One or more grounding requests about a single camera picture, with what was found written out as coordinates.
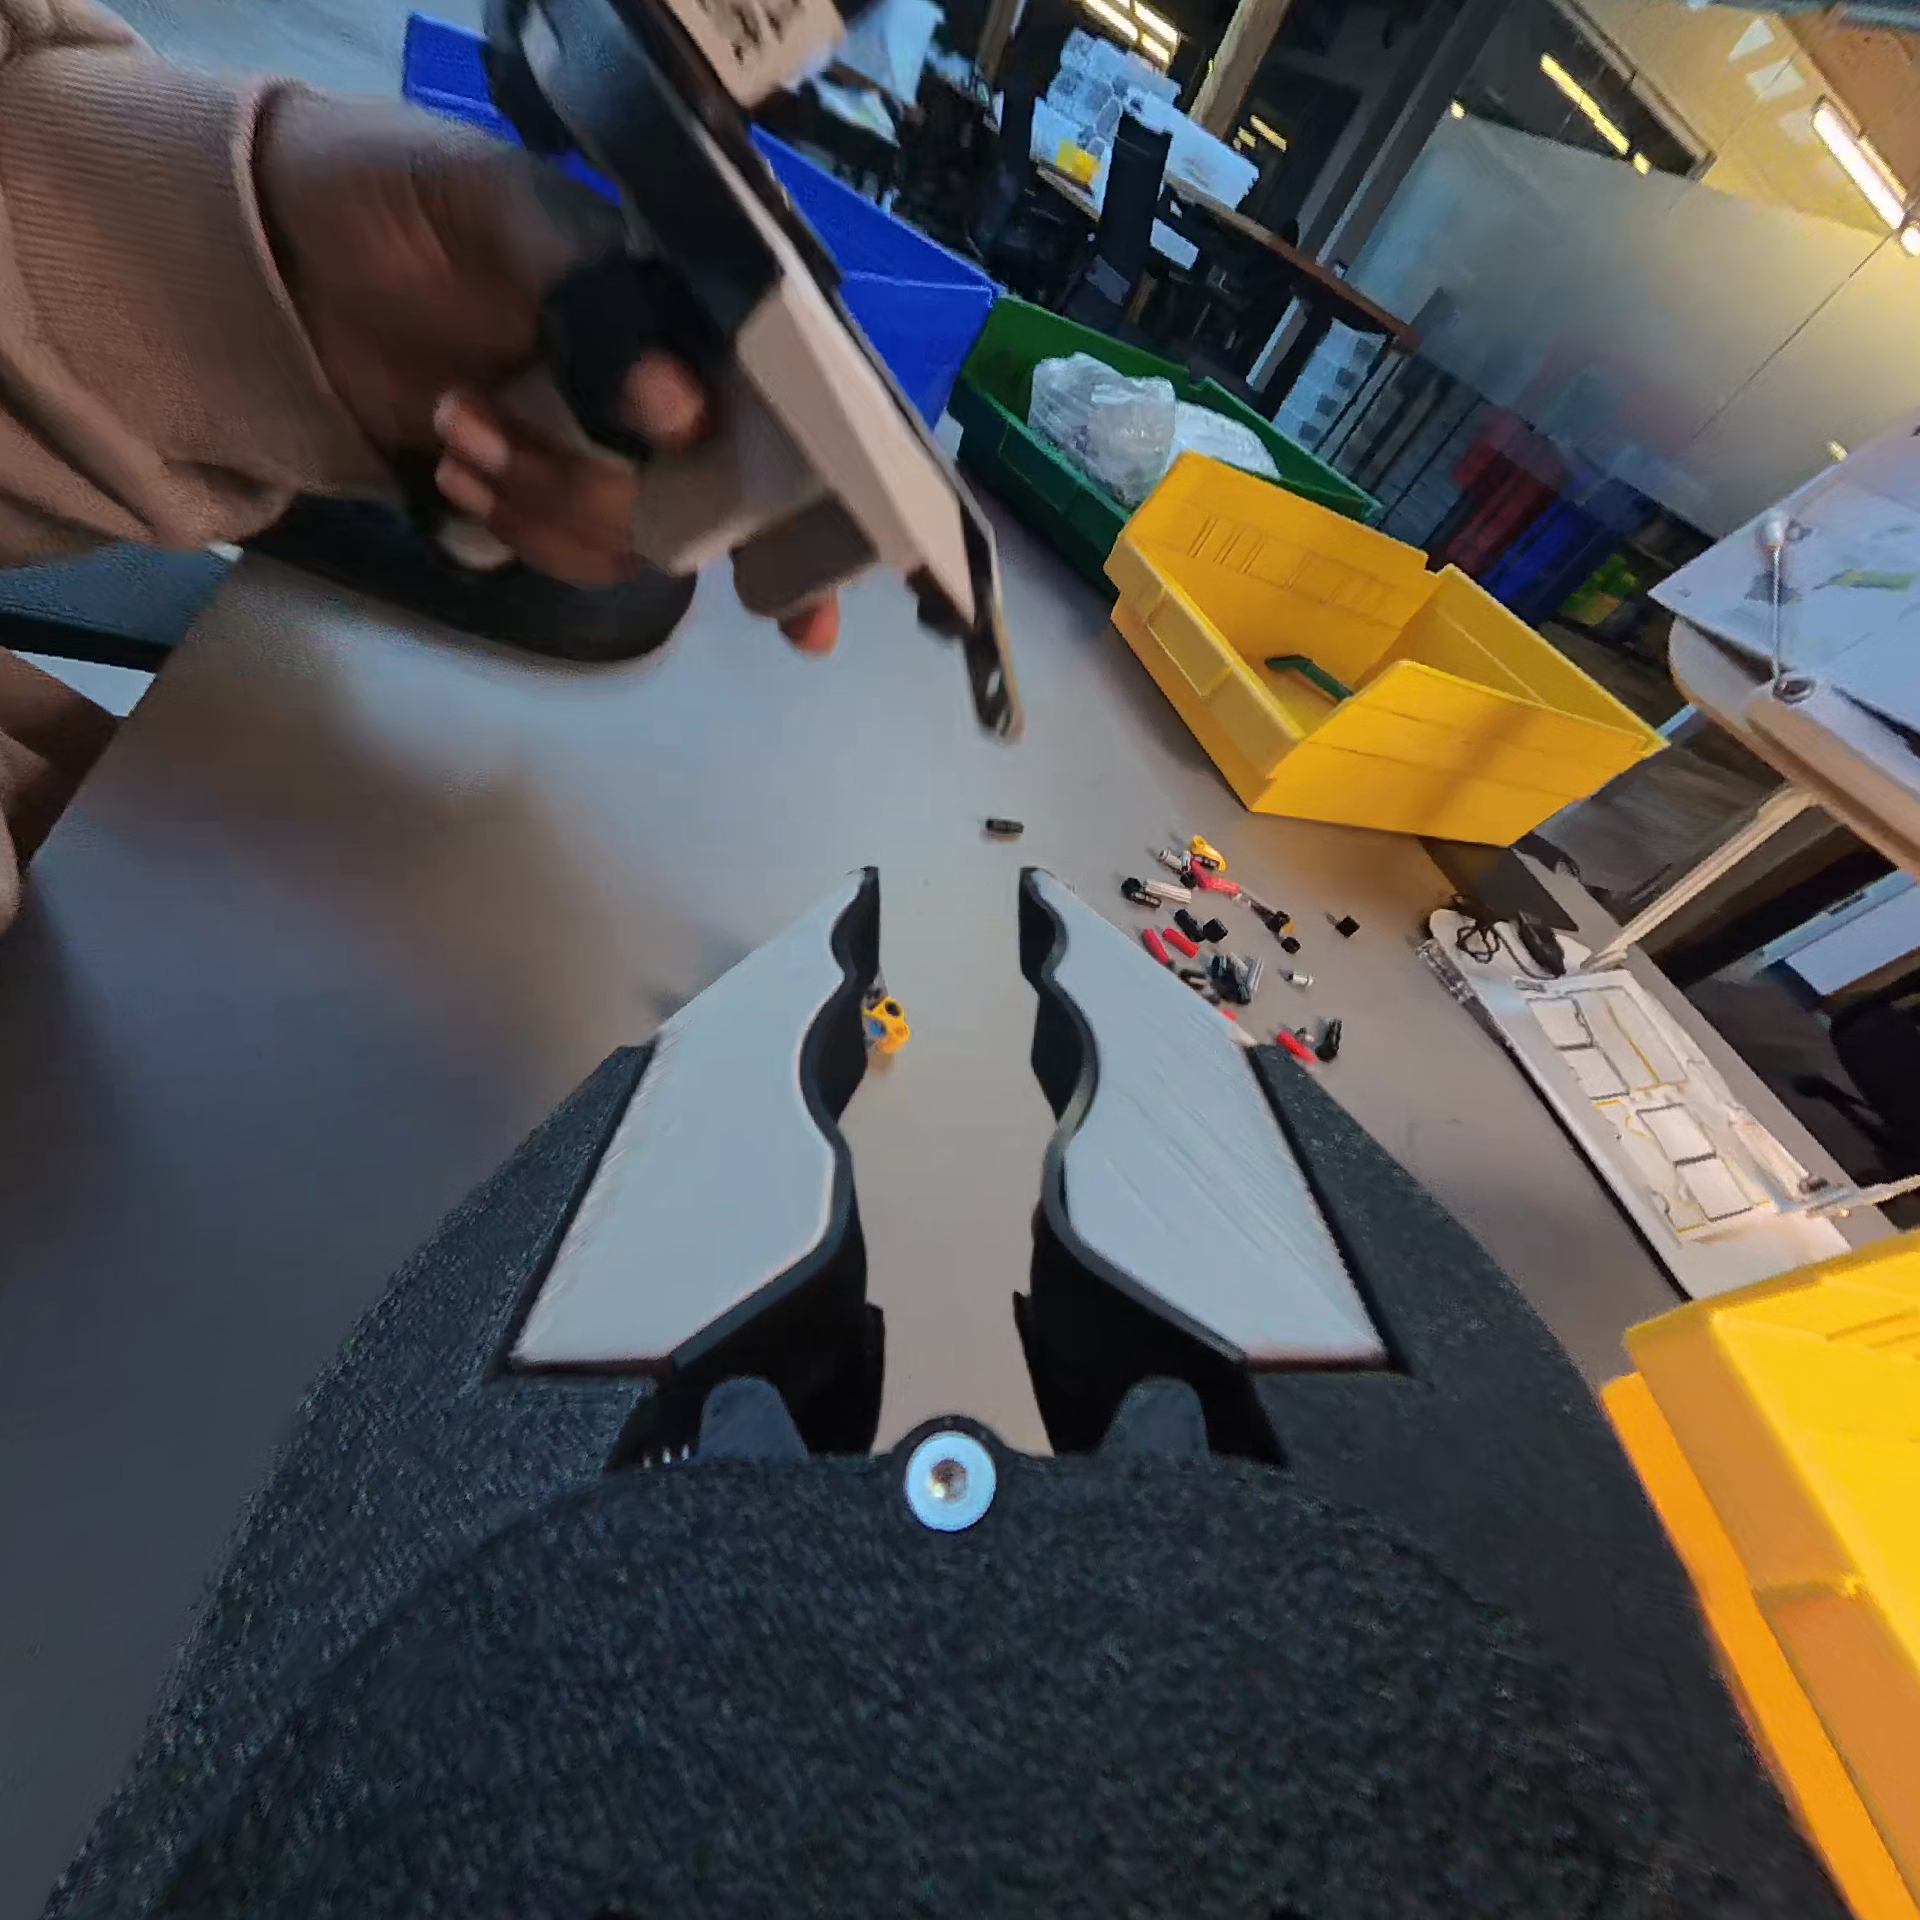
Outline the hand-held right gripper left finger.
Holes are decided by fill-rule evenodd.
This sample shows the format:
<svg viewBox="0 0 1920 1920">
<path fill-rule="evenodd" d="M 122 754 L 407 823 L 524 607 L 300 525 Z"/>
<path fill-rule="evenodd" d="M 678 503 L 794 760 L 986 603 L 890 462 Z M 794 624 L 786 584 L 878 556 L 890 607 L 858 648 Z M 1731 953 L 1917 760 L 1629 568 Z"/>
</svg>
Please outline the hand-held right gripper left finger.
<svg viewBox="0 0 1920 1920">
<path fill-rule="evenodd" d="M 841 1114 L 866 1074 L 872 864 L 670 1012 L 509 1337 L 526 1375 L 776 1379 L 872 1368 Z"/>
</svg>

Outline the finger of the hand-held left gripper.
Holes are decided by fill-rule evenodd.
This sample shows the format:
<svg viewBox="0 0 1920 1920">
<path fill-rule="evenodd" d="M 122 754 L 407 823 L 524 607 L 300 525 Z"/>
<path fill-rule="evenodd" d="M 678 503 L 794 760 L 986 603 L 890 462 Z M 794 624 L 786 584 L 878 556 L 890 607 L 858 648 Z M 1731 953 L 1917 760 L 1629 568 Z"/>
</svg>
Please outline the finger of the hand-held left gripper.
<svg viewBox="0 0 1920 1920">
<path fill-rule="evenodd" d="M 757 505 L 760 521 L 730 548 L 738 601 L 785 620 L 890 572 L 918 624 L 959 648 L 976 725 L 1016 739 L 996 536 L 841 299 L 785 257 L 730 346 L 757 423 L 795 456 L 786 495 Z"/>
</svg>

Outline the yellow plastic bin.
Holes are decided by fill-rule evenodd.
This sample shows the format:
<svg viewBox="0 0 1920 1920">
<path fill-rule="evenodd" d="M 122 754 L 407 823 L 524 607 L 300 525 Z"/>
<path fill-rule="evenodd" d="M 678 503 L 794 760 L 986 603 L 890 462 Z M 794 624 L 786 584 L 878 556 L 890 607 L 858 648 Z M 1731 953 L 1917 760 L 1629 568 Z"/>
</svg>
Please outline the yellow plastic bin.
<svg viewBox="0 0 1920 1920">
<path fill-rule="evenodd" d="M 1115 634 L 1249 812 L 1508 849 L 1666 753 L 1462 572 L 1200 451 L 1123 521 L 1105 578 Z M 1265 683 L 1278 654 L 1351 698 Z"/>
<path fill-rule="evenodd" d="M 1624 1331 L 1604 1417 L 1850 1914 L 1920 1913 L 1920 1237 Z"/>
</svg>

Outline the person's left forearm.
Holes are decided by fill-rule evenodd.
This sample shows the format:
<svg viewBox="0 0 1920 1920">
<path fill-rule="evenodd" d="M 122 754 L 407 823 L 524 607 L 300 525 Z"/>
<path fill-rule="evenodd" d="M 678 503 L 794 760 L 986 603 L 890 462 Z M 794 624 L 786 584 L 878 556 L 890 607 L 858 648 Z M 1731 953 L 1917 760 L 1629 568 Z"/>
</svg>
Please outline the person's left forearm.
<svg viewBox="0 0 1920 1920">
<path fill-rule="evenodd" d="M 255 161 L 283 76 L 156 58 L 100 4 L 0 18 L 0 548 L 208 548 L 389 495 L 283 280 Z"/>
</svg>

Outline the person's left hand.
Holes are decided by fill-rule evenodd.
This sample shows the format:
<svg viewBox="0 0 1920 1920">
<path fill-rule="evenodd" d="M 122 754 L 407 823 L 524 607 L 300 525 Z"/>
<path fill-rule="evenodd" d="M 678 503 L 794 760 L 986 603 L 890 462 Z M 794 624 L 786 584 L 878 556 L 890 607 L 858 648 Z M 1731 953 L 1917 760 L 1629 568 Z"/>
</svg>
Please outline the person's left hand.
<svg viewBox="0 0 1920 1920">
<path fill-rule="evenodd" d="M 255 203 L 318 369 L 365 433 L 503 565 L 566 589 L 642 578 L 638 471 L 516 420 L 537 299 L 621 237 L 614 203 L 457 122 L 286 86 Z"/>
</svg>

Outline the green plastic bin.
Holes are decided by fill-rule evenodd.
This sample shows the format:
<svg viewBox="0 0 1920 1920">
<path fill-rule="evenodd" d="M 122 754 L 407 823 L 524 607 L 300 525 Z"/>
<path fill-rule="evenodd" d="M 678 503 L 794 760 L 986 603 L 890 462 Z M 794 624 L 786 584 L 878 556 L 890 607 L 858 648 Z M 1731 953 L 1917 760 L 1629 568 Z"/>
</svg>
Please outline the green plastic bin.
<svg viewBox="0 0 1920 1920">
<path fill-rule="evenodd" d="M 1278 465 L 1284 488 L 1355 521 L 1382 521 L 1377 495 L 1291 440 L 1220 379 L 1192 376 L 1115 336 L 1000 292 L 946 396 L 946 413 L 959 423 L 959 465 L 1104 601 L 1115 601 L 1105 556 L 1132 510 L 1099 488 L 1064 451 L 1049 449 L 1026 420 L 1037 365 L 1073 351 L 1085 351 L 1120 376 L 1164 376 L 1175 398 L 1245 423 Z"/>
</svg>

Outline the clear plastic bag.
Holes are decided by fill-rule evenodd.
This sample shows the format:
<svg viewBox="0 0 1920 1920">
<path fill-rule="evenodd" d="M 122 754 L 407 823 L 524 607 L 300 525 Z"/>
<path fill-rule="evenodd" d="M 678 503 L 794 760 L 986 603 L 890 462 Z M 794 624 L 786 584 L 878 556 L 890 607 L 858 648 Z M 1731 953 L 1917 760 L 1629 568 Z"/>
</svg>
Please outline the clear plastic bag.
<svg viewBox="0 0 1920 1920">
<path fill-rule="evenodd" d="M 1037 440 L 1126 510 L 1157 495 L 1184 451 L 1265 482 L 1284 476 L 1275 451 L 1240 420 L 1175 398 L 1164 376 L 1123 376 L 1085 351 L 1034 369 L 1026 420 Z"/>
</svg>

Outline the pile of black red pieces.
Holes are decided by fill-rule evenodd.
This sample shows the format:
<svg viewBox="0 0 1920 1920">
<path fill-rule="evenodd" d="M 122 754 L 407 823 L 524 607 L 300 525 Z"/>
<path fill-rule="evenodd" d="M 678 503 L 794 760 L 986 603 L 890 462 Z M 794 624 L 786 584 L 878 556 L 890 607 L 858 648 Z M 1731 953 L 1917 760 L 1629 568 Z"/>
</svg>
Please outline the pile of black red pieces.
<svg viewBox="0 0 1920 1920">
<path fill-rule="evenodd" d="M 1268 1044 L 1302 1066 L 1331 1066 L 1345 1055 L 1341 1017 L 1261 1025 L 1265 984 L 1310 988 L 1286 912 L 1235 879 L 1203 831 L 1149 849 L 1149 857 L 1151 872 L 1115 879 L 1120 903 L 1139 918 L 1132 925 L 1139 960 L 1120 955 L 1120 932 L 1053 870 L 1022 864 L 1022 966 L 1037 991 L 1092 1028 L 1166 1017 L 1172 988 L 1184 988 L 1235 1022 L 1245 1049 Z M 1172 988 L 1149 988 L 1143 966 L 1166 976 Z"/>
</svg>

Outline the black office chair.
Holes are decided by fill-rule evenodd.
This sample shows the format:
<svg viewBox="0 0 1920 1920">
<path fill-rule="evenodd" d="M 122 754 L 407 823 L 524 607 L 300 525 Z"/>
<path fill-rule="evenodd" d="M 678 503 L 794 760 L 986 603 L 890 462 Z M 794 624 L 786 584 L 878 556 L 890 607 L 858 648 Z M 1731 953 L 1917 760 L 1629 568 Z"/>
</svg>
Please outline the black office chair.
<svg viewBox="0 0 1920 1920">
<path fill-rule="evenodd" d="M 1041 290 L 1049 316 L 1132 346 L 1159 341 L 1159 329 L 1149 328 L 1151 290 L 1188 265 L 1151 244 L 1166 151 L 1166 131 L 1157 131 L 1136 111 L 1120 112 L 1085 249 L 1078 249 L 1058 287 Z"/>
</svg>

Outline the wooden background table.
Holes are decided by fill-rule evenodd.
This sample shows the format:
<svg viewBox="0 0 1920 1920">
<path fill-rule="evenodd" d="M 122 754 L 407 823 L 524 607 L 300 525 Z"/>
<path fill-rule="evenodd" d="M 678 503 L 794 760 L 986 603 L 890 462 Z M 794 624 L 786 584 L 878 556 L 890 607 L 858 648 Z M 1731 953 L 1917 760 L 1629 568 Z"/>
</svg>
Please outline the wooden background table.
<svg viewBox="0 0 1920 1920">
<path fill-rule="evenodd" d="M 1192 230 L 1203 311 L 1188 341 L 1188 369 L 1223 376 L 1230 393 L 1278 420 L 1284 398 L 1326 341 L 1331 328 L 1373 339 L 1382 351 L 1418 351 L 1420 329 L 1358 292 L 1326 259 L 1284 232 L 1198 192 L 1166 186 L 1175 226 Z"/>
</svg>

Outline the printed instruction sheet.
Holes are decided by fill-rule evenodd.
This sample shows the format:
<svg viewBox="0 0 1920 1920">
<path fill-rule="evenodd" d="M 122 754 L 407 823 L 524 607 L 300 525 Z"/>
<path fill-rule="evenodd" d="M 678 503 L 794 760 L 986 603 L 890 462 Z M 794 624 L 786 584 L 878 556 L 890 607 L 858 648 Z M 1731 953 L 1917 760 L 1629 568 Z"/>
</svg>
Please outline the printed instruction sheet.
<svg viewBox="0 0 1920 1920">
<path fill-rule="evenodd" d="M 1827 1181 L 1722 1083 L 1621 964 L 1565 976 L 1474 964 L 1439 905 L 1420 960 L 1508 1049 L 1684 1297 L 1843 1258 Z"/>
</svg>

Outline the stack of coloured crates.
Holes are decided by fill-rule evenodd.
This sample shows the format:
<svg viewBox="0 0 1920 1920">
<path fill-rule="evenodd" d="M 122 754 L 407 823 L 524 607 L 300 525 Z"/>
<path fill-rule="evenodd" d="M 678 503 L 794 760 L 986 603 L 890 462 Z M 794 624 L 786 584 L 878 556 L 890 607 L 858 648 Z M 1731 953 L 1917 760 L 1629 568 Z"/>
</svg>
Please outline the stack of coloured crates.
<svg viewBox="0 0 1920 1920">
<path fill-rule="evenodd" d="M 1591 456 L 1490 413 L 1452 465 L 1429 568 L 1452 568 L 1528 624 L 1553 615 L 1662 505 Z"/>
</svg>

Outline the person's torso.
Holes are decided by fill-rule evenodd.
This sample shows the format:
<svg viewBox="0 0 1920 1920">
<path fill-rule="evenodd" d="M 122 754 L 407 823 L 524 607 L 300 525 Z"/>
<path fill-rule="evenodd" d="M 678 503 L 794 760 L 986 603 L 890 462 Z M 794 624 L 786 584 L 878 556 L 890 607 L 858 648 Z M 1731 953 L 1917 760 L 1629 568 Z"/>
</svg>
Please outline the person's torso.
<svg viewBox="0 0 1920 1920">
<path fill-rule="evenodd" d="M 119 720 L 43 675 L 27 656 L 0 654 L 0 925 L 21 916 L 35 844 L 60 819 L 77 782 L 107 754 Z"/>
</svg>

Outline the open instruction manual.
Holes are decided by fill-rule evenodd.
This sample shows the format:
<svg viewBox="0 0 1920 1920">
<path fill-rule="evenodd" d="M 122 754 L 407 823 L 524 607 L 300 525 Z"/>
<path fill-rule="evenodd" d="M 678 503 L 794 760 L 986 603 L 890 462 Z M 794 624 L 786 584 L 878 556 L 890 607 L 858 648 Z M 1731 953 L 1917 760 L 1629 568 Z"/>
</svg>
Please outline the open instruction manual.
<svg viewBox="0 0 1920 1920">
<path fill-rule="evenodd" d="M 1833 689 L 1920 725 L 1920 420 L 1854 446 L 1652 590 L 1761 687 Z"/>
</svg>

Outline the wooden support post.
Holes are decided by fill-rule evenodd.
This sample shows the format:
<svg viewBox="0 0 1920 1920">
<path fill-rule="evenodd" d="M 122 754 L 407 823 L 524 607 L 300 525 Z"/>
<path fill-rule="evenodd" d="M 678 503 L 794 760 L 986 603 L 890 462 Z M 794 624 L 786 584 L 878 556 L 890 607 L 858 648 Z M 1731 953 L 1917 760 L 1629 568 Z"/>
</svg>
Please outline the wooden support post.
<svg viewBox="0 0 1920 1920">
<path fill-rule="evenodd" d="M 1212 135 L 1237 122 L 1237 111 L 1257 83 L 1257 67 L 1291 15 L 1291 0 L 1237 0 L 1235 15 L 1212 50 L 1203 83 L 1188 106 L 1188 116 Z"/>
</svg>

